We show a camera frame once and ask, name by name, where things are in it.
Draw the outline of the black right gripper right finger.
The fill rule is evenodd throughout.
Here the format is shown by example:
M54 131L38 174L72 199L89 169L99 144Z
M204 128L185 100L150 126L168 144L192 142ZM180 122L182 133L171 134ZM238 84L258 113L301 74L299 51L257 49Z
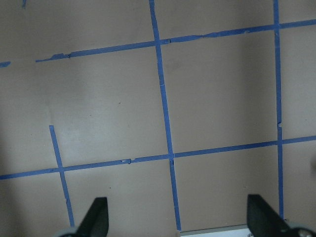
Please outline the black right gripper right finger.
M286 222L258 194L247 197L247 226L255 237L283 237L290 231Z

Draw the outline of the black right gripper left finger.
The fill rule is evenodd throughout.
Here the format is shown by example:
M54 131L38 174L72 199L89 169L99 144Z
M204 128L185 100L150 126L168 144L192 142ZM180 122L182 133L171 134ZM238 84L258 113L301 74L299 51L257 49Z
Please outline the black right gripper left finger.
M108 200L106 197L94 199L83 221L79 225L77 237L106 237L109 231Z

